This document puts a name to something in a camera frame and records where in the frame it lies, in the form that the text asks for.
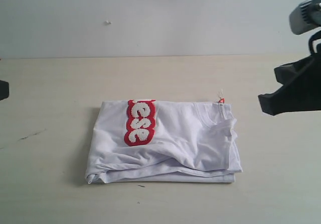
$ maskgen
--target red printed logo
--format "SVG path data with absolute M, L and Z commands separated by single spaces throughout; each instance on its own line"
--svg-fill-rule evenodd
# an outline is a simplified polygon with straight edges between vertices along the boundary
M 127 108 L 127 133 L 125 143 L 129 146 L 147 145 L 153 138 L 155 122 L 155 100 L 129 100 Z

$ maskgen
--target white wall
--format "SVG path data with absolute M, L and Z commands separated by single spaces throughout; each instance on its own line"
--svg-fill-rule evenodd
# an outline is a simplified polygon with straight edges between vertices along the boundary
M 0 58 L 307 53 L 302 1 L 0 0 Z

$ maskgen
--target scratch mark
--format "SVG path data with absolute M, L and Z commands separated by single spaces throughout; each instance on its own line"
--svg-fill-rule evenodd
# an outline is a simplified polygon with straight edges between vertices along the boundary
M 18 141 L 25 140 L 25 139 L 27 139 L 27 138 L 29 138 L 29 137 L 39 135 L 39 134 L 41 134 L 42 132 L 44 132 L 44 131 L 46 131 L 46 130 L 47 130 L 47 129 L 44 129 L 44 130 L 41 130 L 41 131 L 35 132 L 35 133 L 33 133 L 33 134 L 30 134 L 30 135 L 28 135 L 28 136 L 25 136 L 25 137 L 23 137 L 23 138 L 19 139 Z

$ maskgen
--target folded t-shirt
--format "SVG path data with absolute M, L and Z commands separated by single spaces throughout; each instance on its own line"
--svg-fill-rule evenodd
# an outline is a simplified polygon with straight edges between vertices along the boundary
M 235 123 L 224 103 L 105 101 L 86 180 L 234 182 L 242 171 Z

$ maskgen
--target black object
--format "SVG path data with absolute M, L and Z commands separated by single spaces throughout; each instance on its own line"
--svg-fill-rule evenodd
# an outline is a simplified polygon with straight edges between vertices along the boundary
M 276 81 L 283 86 L 274 93 L 258 96 L 264 113 L 275 116 L 321 110 L 321 44 L 316 46 L 316 52 L 313 48 L 313 41 L 318 39 L 321 31 L 309 39 L 310 56 L 274 69 Z
M 9 97 L 9 83 L 0 80 L 0 100 Z

